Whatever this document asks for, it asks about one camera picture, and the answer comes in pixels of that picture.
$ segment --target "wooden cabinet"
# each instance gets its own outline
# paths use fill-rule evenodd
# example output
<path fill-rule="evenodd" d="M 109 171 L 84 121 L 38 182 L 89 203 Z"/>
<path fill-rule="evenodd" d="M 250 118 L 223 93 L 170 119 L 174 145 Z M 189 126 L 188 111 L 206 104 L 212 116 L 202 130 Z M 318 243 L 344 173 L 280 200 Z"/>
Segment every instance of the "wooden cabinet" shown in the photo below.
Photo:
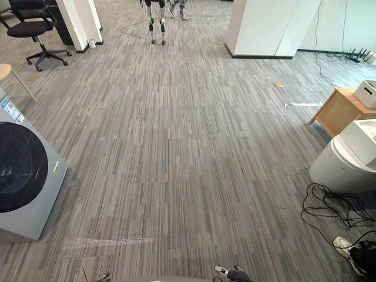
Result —
<path fill-rule="evenodd" d="M 334 137 L 353 120 L 376 119 L 376 109 L 366 107 L 355 95 L 356 88 L 336 88 L 309 124 L 317 120 Z"/>

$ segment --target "white trash bin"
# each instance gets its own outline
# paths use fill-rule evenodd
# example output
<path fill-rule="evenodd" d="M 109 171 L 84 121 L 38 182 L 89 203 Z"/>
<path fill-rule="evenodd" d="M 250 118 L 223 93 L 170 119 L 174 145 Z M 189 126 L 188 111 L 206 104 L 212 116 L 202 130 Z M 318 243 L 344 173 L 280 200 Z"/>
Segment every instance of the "white trash bin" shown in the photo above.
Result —
<path fill-rule="evenodd" d="M 341 136 L 334 137 L 312 164 L 313 182 L 335 193 L 356 193 L 376 189 L 376 170 L 361 162 Z"/>

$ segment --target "white strip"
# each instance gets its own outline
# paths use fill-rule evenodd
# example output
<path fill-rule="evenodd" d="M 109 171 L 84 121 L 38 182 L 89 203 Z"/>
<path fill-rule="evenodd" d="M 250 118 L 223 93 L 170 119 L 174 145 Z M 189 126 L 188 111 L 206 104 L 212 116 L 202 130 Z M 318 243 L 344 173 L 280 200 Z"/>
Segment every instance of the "white strip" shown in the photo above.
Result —
<path fill-rule="evenodd" d="M 287 108 L 287 106 L 294 106 L 294 107 L 321 107 L 324 103 L 288 103 L 284 104 L 284 107 Z"/>
<path fill-rule="evenodd" d="M 53 172 L 56 172 L 59 166 L 59 161 L 56 162 L 55 167 L 53 168 Z"/>
<path fill-rule="evenodd" d="M 121 239 L 121 240 L 97 240 L 82 238 L 76 240 L 68 240 L 64 244 L 64 250 L 66 249 L 79 249 L 87 247 L 110 247 L 119 245 L 131 245 L 131 244 L 142 244 L 151 243 L 154 238 L 135 238 L 135 239 Z"/>

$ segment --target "washing machine label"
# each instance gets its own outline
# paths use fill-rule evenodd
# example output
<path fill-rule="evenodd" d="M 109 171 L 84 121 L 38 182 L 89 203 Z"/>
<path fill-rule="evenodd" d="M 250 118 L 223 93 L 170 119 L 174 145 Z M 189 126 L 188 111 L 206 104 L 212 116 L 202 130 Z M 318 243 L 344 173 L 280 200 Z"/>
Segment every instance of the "washing machine label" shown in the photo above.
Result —
<path fill-rule="evenodd" d="M 4 110 L 12 117 L 13 120 L 16 121 L 16 123 L 22 123 L 24 121 L 25 117 L 23 114 L 12 104 L 9 100 L 4 100 L 1 104 L 1 107 L 4 108 Z"/>
<path fill-rule="evenodd" d="M 16 119 L 16 123 L 21 124 L 24 121 L 25 117 L 23 114 L 19 114 L 18 118 Z"/>

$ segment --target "white box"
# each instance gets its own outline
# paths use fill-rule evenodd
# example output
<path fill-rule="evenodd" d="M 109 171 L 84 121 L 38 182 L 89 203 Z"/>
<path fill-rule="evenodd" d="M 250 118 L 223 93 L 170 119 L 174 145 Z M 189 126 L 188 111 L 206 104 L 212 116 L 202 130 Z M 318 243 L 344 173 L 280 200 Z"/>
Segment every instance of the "white box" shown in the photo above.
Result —
<path fill-rule="evenodd" d="M 376 119 L 355 120 L 339 135 L 366 166 L 376 169 Z"/>
<path fill-rule="evenodd" d="M 376 109 L 376 80 L 364 79 L 354 94 L 365 106 Z"/>

